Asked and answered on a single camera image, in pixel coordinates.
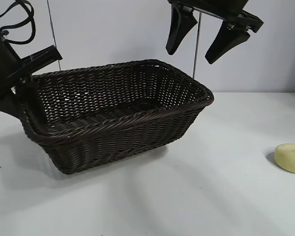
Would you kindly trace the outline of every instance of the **yellow sponge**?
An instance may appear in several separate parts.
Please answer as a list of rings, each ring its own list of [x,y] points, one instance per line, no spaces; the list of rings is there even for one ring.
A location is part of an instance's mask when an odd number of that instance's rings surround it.
[[[295,144],[282,144],[275,149],[275,162],[284,170],[295,173]]]

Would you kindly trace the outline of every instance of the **black cable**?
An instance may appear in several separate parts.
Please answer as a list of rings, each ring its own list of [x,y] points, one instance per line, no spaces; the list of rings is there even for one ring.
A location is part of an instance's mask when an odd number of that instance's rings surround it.
[[[13,4],[11,4],[8,9],[2,13],[0,15],[0,18],[3,17],[7,12],[9,12],[11,9],[13,9],[14,7],[20,5],[28,14],[28,17],[23,20],[22,22],[18,23],[18,24],[14,24],[14,25],[9,25],[9,26],[4,26],[0,28],[0,32],[2,33],[4,30],[10,30],[10,29],[17,29],[20,28],[22,26],[25,26],[26,24],[28,24],[29,22],[31,23],[31,36],[28,40],[26,41],[14,41],[14,40],[9,40],[6,39],[7,42],[12,43],[12,44],[28,44],[30,42],[32,42],[35,38],[36,35],[36,25],[35,25],[35,21],[34,21],[34,8],[31,5],[31,3],[27,0],[15,0],[15,2]]]

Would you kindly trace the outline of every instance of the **screw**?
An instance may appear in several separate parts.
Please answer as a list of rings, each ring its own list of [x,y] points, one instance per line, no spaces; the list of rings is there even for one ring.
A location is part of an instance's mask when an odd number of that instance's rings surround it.
[[[26,84],[26,79],[20,78],[20,82],[22,85]]]
[[[232,23],[228,23],[228,25],[227,25],[227,28],[228,28],[229,30],[232,30],[234,27],[235,27],[235,25],[232,24]]]

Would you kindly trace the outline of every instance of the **white wall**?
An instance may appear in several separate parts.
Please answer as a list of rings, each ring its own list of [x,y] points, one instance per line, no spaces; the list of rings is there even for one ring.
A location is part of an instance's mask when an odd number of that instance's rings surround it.
[[[23,56],[53,44],[46,0],[35,7],[37,37],[17,46]],[[12,0],[0,0],[0,12]],[[192,74],[196,27],[177,53],[167,55],[170,5],[166,0],[50,0],[63,69],[155,58]],[[209,65],[204,56],[221,21],[204,16],[197,80],[213,91],[295,91],[295,0],[250,0],[245,8],[264,20],[257,34]],[[25,13],[14,10],[0,23],[14,23]],[[11,31],[25,39],[30,27]],[[57,70],[57,64],[43,71]]]
[[[295,91],[295,0],[250,0],[264,26],[214,65],[204,55],[220,21],[204,16],[198,77],[214,91]]]
[[[50,5],[64,69],[160,59],[192,73],[197,29],[169,56],[166,0],[50,0]]]

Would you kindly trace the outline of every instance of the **brown wicker basket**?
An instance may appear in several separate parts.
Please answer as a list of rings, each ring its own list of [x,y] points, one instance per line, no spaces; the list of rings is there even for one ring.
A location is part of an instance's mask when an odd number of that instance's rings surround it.
[[[35,91],[17,89],[25,133],[68,175],[179,139],[213,102],[205,86],[158,60],[47,73],[25,87]]]

